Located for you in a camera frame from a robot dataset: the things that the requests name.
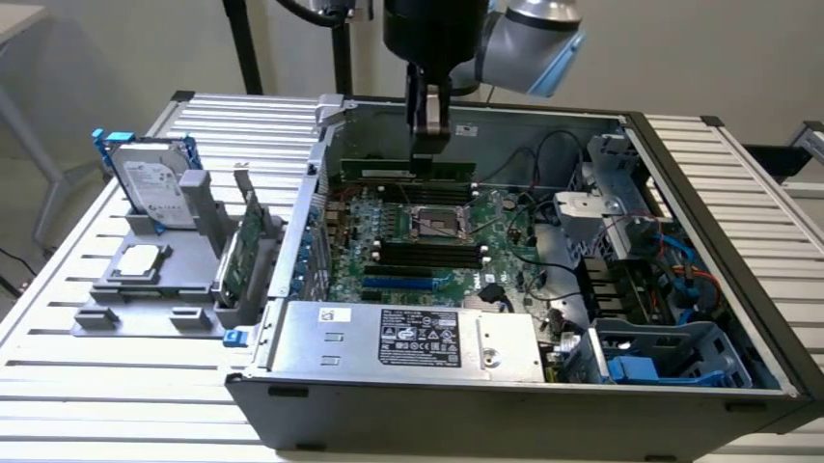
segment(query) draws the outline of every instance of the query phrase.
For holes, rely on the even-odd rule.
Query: metal bracket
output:
[[[342,122],[344,114],[343,95],[322,95],[314,110],[314,121],[318,127],[328,127],[334,123]]]

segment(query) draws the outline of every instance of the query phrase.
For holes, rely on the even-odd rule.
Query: warning label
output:
[[[380,311],[376,359],[384,365],[460,368],[458,314]]]

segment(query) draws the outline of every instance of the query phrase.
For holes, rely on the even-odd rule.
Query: aluminum extrusion table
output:
[[[299,174],[318,140],[316,106],[316,99],[196,94],[188,102],[169,103],[149,134],[189,132],[197,138],[213,196],[228,203],[233,215],[241,199],[231,169],[235,162],[248,162],[261,203],[288,219]],[[804,214],[722,128],[705,126],[698,118],[650,117],[650,122],[824,366],[824,262],[816,260],[820,243],[804,230]],[[90,281],[127,233],[125,209],[124,195],[109,183],[0,324],[0,460],[432,461],[267,449],[232,404],[219,371],[247,364],[248,353],[224,349],[217,340],[69,335]],[[761,225],[753,226],[756,220]],[[780,264],[797,269],[765,267],[766,256],[780,256]],[[746,436],[699,462],[822,459],[818,420],[785,436]]]

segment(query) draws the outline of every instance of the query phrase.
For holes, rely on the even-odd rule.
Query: black stand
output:
[[[249,95],[263,94],[255,43],[245,14],[245,0],[223,0],[223,9],[232,27],[233,49],[240,63],[243,84]],[[335,92],[351,96],[351,36],[348,24],[332,27],[332,58],[335,60]]]
[[[335,61],[335,92],[351,96],[351,36],[348,24],[332,28],[332,59]]]
[[[245,0],[223,0],[223,10],[232,28],[233,49],[236,51],[236,60],[240,63],[245,93],[261,95],[263,83],[260,81],[260,70],[257,69],[257,57],[255,55],[248,15],[245,14]]]

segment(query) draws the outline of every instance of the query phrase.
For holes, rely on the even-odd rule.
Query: circuit board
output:
[[[232,238],[221,280],[220,292],[227,292],[233,300],[239,299],[248,286],[255,268],[260,233],[263,232],[263,209],[253,193],[248,195],[247,201],[243,220]]]
[[[506,191],[484,190],[467,204],[455,206],[390,203],[372,190],[359,191],[346,203],[335,205],[344,210],[335,211],[340,222],[334,225],[342,232],[331,240],[334,268],[328,300],[498,312],[499,307],[483,302],[476,295],[486,285],[498,284],[517,312],[542,313],[542,303],[525,298],[518,291],[518,273],[522,272],[530,281],[538,272],[534,265],[518,260],[511,253],[515,250],[523,258],[538,259],[534,246],[525,245],[526,239],[511,238],[511,233],[526,237],[530,225],[525,214],[517,217],[518,196]],[[370,278],[367,269],[375,266],[376,241],[384,246],[416,243],[483,247],[483,264],[478,268],[432,265],[427,271],[431,270],[434,284],[426,289],[364,287],[364,279]],[[379,293],[379,300],[362,300],[364,290],[372,296]]]

